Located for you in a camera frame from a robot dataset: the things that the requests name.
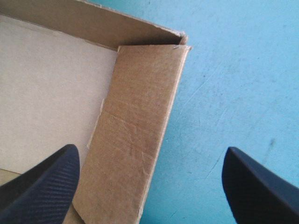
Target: light blue surface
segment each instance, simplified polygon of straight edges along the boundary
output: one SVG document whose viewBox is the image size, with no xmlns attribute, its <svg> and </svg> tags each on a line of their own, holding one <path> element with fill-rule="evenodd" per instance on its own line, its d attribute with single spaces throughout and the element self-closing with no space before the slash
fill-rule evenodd
<svg viewBox="0 0 299 224">
<path fill-rule="evenodd" d="M 299 187 L 299 1 L 93 1 L 184 30 L 193 46 L 141 224 L 235 223 L 228 146 Z"/>
</svg>

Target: scratch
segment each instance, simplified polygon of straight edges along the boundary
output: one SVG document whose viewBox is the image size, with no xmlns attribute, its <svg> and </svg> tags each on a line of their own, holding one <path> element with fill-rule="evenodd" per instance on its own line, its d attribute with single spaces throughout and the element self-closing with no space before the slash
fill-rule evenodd
<svg viewBox="0 0 299 224">
<path fill-rule="evenodd" d="M 177 211 L 178 209 L 169 218 L 172 218 L 177 213 Z"/>
<path fill-rule="evenodd" d="M 221 121 L 223 115 L 225 114 L 225 112 L 226 112 L 227 110 L 228 110 L 228 108 L 226 107 L 226 108 L 222 111 L 220 117 L 218 118 L 218 120 L 217 120 L 217 122 L 216 122 L 216 127 L 218 127 L 219 122 Z"/>
<path fill-rule="evenodd" d="M 178 114 L 178 118 L 176 120 L 176 122 L 178 121 L 179 117 L 181 116 L 183 110 L 185 109 L 186 105 L 190 102 L 191 99 L 193 99 L 193 97 L 195 96 L 195 94 L 211 79 L 211 77 L 214 75 L 215 73 L 211 74 L 209 78 L 207 78 L 199 87 L 197 87 L 197 89 L 194 91 L 194 93 L 188 98 L 188 100 L 184 103 L 184 105 L 182 106 L 182 109 L 180 110 L 179 114 Z"/>
<path fill-rule="evenodd" d="M 213 165 L 213 167 L 210 169 L 210 171 L 208 172 L 208 174 L 205 177 L 205 180 L 209 177 L 209 175 L 211 174 L 211 172 L 213 171 L 213 169 L 216 167 L 217 163 L 219 162 L 223 152 L 225 151 L 225 149 L 223 149 L 223 151 L 221 152 L 220 156 L 218 157 L 218 159 L 216 160 L 215 164 Z"/>
<path fill-rule="evenodd" d="M 141 155 L 142 155 L 142 170 L 143 170 L 143 173 L 144 173 L 145 175 L 150 175 L 150 174 L 148 174 L 148 173 L 145 171 L 145 169 L 144 169 L 144 154 L 143 154 L 143 152 L 141 152 Z"/>
<path fill-rule="evenodd" d="M 266 113 L 271 109 L 272 105 L 276 104 L 277 100 L 275 99 L 267 108 L 266 110 L 257 118 L 257 120 L 255 121 L 255 123 L 250 127 L 247 137 L 251 134 L 251 132 L 253 131 L 253 129 L 261 122 L 261 120 L 266 116 Z"/>
<path fill-rule="evenodd" d="M 263 159 L 263 161 L 262 161 L 262 164 L 263 164 L 263 165 L 267 162 L 268 157 L 269 157 L 269 155 L 270 155 L 270 152 L 272 151 L 274 145 L 275 145 L 275 138 L 271 139 L 271 141 L 270 141 L 269 147 L 268 147 L 268 149 L 267 149 L 267 151 L 266 151 L 266 154 L 265 154 L 265 157 L 264 157 L 264 159 Z"/>
</svg>

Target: cardboard box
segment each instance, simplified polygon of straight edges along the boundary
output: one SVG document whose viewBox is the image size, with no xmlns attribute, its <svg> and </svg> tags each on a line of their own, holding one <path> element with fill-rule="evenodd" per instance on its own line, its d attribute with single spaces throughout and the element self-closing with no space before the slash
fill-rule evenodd
<svg viewBox="0 0 299 224">
<path fill-rule="evenodd" d="M 139 223 L 190 47 L 78 0 L 0 0 L 0 168 L 67 143 L 83 164 L 65 223 Z"/>
</svg>

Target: cardboard edge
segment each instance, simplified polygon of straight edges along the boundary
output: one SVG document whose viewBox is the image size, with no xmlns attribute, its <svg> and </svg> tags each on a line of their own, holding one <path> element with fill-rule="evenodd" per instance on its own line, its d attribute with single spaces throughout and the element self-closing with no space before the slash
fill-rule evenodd
<svg viewBox="0 0 299 224">
<path fill-rule="evenodd" d="M 87 1 L 87 0 L 76 0 L 76 1 L 80 1 L 80 2 L 83 2 L 85 4 L 88 4 L 88 5 L 91 5 L 91 6 L 94 6 L 94 7 L 97 7 L 97 8 L 101 8 L 101 9 L 104 9 L 104 10 L 107 10 L 109 12 L 112 12 L 112 13 L 116 13 L 116 14 L 120 14 L 120 15 L 123 15 L 123 16 L 126 16 L 128 18 L 131 18 L 131 19 L 134 19 L 134 20 L 138 20 L 140 22 L 143 22 L 143 23 L 147 23 L 149 25 L 152 25 L 156 28 L 159 28 L 161 30 L 164 30 L 164 31 L 167 31 L 169 33 L 172 33 L 178 37 L 182 37 L 182 31 L 177 31 L 177 30 L 174 30 L 174 29 L 170 29 L 170 28 L 167 28 L 167 27 L 164 27 L 164 26 L 160 26 L 158 24 L 155 24 L 155 23 L 152 23 L 152 22 L 149 22 L 147 20 L 143 20 L 141 18 L 138 18 L 138 17 L 135 17 L 135 16 L 132 16 L 132 15 L 129 15 L 129 14 L 126 14 L 126 13 L 123 13 L 123 12 L 120 12 L 120 11 L 117 11 L 115 9 L 112 9 L 112 8 L 109 8 L 109 7 L 105 7 L 103 6 L 102 4 L 97 4 L 97 3 L 93 3 L 93 2 L 90 2 L 90 1 Z"/>
<path fill-rule="evenodd" d="M 99 112 L 99 114 L 98 114 L 98 118 L 97 118 L 97 120 L 96 120 L 95 123 L 94 123 L 93 132 L 92 132 L 92 134 L 91 134 L 91 136 L 90 136 L 90 139 L 89 139 L 89 141 L 88 141 L 88 143 L 87 143 L 87 146 L 86 146 L 86 147 L 87 147 L 87 150 L 89 150 L 89 148 L 90 148 L 90 144 L 91 144 L 92 141 L 93 141 L 93 136 L 94 136 L 95 130 L 96 130 L 97 126 L 98 126 L 98 122 L 99 122 L 101 113 L 102 113 L 102 111 L 103 111 L 104 102 L 105 102 L 105 99 L 102 100 L 101 107 L 100 107 L 100 112 Z"/>
<path fill-rule="evenodd" d="M 147 186 L 146 186 L 146 188 L 144 190 L 144 193 L 143 193 L 142 203 L 141 203 L 141 206 L 140 206 L 140 209 L 139 209 L 139 214 L 138 214 L 138 217 L 137 217 L 137 220 L 136 220 L 135 224 L 140 223 L 140 219 L 141 219 L 142 214 L 143 214 L 143 209 L 144 209 L 145 202 L 146 202 L 146 199 L 147 199 L 147 196 L 148 196 L 148 193 L 149 193 L 151 180 L 152 180 L 152 177 L 153 177 L 154 172 L 155 172 L 157 160 L 158 160 L 159 153 L 160 153 L 160 150 L 161 150 L 161 145 L 163 143 L 165 131 L 166 131 L 166 128 L 167 128 L 167 125 L 168 125 L 168 121 L 169 121 L 169 117 L 170 117 L 170 114 L 171 114 L 171 109 L 172 109 L 172 106 L 173 106 L 173 103 L 174 103 L 174 99 L 175 99 L 175 96 L 176 96 L 176 92 L 177 92 L 177 89 L 178 89 L 178 85 L 179 85 L 179 82 L 180 82 L 180 79 L 181 79 L 181 76 L 182 76 L 182 73 L 183 73 L 183 69 L 184 69 L 186 59 L 187 59 L 187 55 L 188 55 L 189 51 L 192 49 L 190 46 L 185 45 L 184 47 L 186 47 L 186 49 L 185 49 L 183 57 L 181 58 L 180 68 L 179 68 L 179 72 L 178 72 L 179 77 L 176 81 L 176 84 L 175 84 L 174 89 L 173 89 L 173 94 L 172 94 L 171 99 L 170 99 L 170 101 L 168 103 L 168 106 L 167 106 L 167 114 L 166 114 L 165 119 L 164 119 L 164 127 L 163 127 L 163 130 L 162 130 L 162 135 L 160 136 L 160 142 L 159 142 L 159 145 L 158 145 L 158 151 L 157 151 L 158 156 L 155 157 L 154 165 L 153 165 L 153 168 L 152 168 L 152 170 L 150 172 L 150 175 L 149 175 L 150 176 L 149 181 L 148 181 Z"/>
<path fill-rule="evenodd" d="M 64 221 L 62 224 L 85 224 L 85 222 L 75 209 L 73 203 L 70 204 L 70 207 L 64 217 Z"/>
<path fill-rule="evenodd" d="M 183 31 L 181 32 L 181 41 L 179 42 L 179 45 L 186 45 L 189 40 L 189 36 Z"/>
</svg>

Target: cardboard flap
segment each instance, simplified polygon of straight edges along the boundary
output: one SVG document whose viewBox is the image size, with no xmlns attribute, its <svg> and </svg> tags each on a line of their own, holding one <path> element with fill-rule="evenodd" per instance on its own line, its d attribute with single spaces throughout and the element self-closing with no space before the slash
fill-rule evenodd
<svg viewBox="0 0 299 224">
<path fill-rule="evenodd" d="M 74 197 L 86 224 L 139 222 L 188 51 L 184 45 L 119 48 Z"/>
<path fill-rule="evenodd" d="M 0 0 L 0 14 L 117 49 L 119 45 L 179 44 L 180 32 L 79 0 Z"/>
</svg>

